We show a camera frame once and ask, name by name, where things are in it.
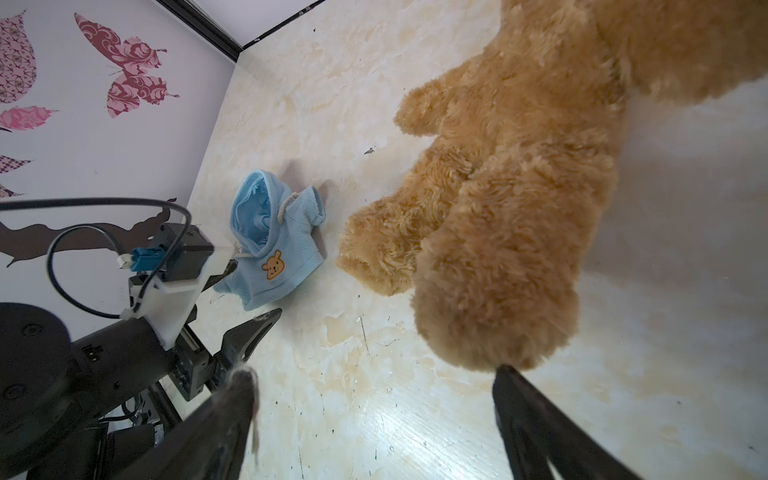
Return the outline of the light blue bear hoodie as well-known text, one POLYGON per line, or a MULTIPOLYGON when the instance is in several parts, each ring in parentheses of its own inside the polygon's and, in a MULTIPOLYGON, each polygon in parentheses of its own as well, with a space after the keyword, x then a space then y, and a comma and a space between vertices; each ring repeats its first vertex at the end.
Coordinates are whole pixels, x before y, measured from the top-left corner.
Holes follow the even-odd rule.
POLYGON ((237 191, 230 230, 240 246, 237 268, 214 290, 255 310, 295 290, 323 263, 312 231, 326 218, 319 191, 294 192, 274 174, 257 170, 237 191))

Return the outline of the brown plush teddy bear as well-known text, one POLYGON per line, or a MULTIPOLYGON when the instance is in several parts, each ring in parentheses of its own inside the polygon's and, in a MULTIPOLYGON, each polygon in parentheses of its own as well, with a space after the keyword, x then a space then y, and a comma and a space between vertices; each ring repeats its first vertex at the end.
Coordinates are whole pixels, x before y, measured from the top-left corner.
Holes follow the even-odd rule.
POLYGON ((411 291, 419 335, 470 370, 531 369, 574 335, 583 258, 616 187, 628 97, 695 103, 767 72, 763 1, 505 1, 484 50, 411 90, 429 136, 352 214, 337 264, 411 291))

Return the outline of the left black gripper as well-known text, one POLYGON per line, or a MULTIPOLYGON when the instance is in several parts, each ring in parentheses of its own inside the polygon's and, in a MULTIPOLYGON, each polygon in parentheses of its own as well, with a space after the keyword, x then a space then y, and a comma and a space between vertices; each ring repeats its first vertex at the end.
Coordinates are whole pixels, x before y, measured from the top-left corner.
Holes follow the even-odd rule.
POLYGON ((175 360, 169 377, 185 401, 207 388, 211 393, 225 382, 227 374, 247 362, 258 344, 280 320, 276 308, 225 332, 218 355, 211 355, 189 326, 184 326, 172 353, 175 360))

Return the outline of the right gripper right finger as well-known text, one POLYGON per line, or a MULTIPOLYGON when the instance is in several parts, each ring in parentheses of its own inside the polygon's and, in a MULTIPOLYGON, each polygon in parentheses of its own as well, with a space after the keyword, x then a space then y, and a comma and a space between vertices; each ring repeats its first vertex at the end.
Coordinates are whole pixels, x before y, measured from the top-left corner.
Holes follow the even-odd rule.
POLYGON ((639 479, 515 368, 496 370, 492 396, 515 479, 639 479))

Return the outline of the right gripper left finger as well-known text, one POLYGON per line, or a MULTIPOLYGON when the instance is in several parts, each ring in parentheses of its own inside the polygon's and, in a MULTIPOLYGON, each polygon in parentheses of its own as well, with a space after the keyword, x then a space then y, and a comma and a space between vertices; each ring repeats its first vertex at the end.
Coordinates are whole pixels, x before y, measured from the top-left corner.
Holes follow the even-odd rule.
POLYGON ((258 376, 231 373, 186 420, 148 453, 119 472, 119 479, 237 479, 259 407, 258 376))

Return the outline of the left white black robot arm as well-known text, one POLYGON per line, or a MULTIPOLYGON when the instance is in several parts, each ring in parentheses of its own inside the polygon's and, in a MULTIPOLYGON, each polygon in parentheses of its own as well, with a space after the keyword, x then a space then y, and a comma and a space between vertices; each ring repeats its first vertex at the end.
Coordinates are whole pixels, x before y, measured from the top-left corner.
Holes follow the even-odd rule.
POLYGON ((172 348, 143 319, 72 341, 47 310, 3 304, 2 477, 237 478, 258 411, 245 364, 280 317, 229 329, 210 353, 189 326, 172 348))

